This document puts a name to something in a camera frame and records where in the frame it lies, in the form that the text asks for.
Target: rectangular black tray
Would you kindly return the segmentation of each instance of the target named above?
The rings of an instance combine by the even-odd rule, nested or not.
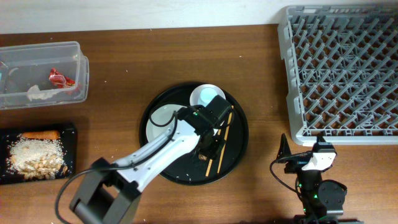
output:
[[[33,128],[0,129],[0,185],[45,180],[39,180],[37,178],[32,180],[24,180],[24,176],[22,174],[18,174],[16,171],[14,174],[6,172],[9,168],[6,159],[11,157],[8,146],[19,140],[18,135],[29,131],[50,130],[59,131],[60,140],[63,146],[62,152],[65,153],[63,160],[68,166],[67,173],[63,175],[61,172],[59,172],[55,175],[55,179],[64,179],[75,173],[77,130],[72,123],[50,124]]]

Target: wooden surface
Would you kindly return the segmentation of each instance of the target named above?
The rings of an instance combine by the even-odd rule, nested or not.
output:
[[[79,131],[77,169],[99,157],[113,161],[139,148],[138,127],[156,94],[181,82],[215,84],[232,94],[249,123],[249,145],[240,165],[213,184],[187,187],[160,176],[145,189],[136,223],[279,223],[302,214],[300,200],[270,174],[269,164],[287,133],[292,152],[309,150],[290,139],[287,79],[276,26],[123,30],[0,35],[0,46],[78,41],[90,61],[84,103],[0,111],[0,127],[73,121]],[[336,146],[338,157],[324,179],[348,187],[344,218],[366,223],[398,220],[397,146]],[[293,185],[295,176],[275,172]],[[72,223],[68,204],[60,207]],[[59,223],[53,204],[64,180],[0,186],[0,223]]]

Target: white wall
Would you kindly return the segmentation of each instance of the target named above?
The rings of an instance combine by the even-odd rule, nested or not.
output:
[[[398,0],[0,0],[0,34],[278,23],[294,4]]]

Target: chopstick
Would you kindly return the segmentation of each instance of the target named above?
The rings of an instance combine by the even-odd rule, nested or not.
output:
[[[217,135],[220,135],[220,134],[221,134],[221,129],[219,129],[218,132],[217,132]],[[207,166],[207,171],[206,171],[206,176],[207,176],[207,177],[209,176],[210,168],[211,168],[211,164],[212,164],[212,163],[213,163],[213,160],[210,159],[210,160],[209,160],[209,165]]]
[[[218,163],[217,174],[220,173],[221,163],[222,163],[223,157],[224,157],[224,151],[225,151],[225,146],[226,146],[226,139],[228,138],[229,124],[231,123],[232,113],[233,113],[233,112],[230,112],[229,118],[228,118],[228,126],[226,127],[226,131],[225,131],[225,135],[224,135],[225,145],[224,145],[223,149],[221,150],[220,162]]]

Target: dish rack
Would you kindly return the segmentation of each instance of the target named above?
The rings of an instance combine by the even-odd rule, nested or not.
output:
[[[294,142],[398,144],[397,6],[290,6],[278,35]]]

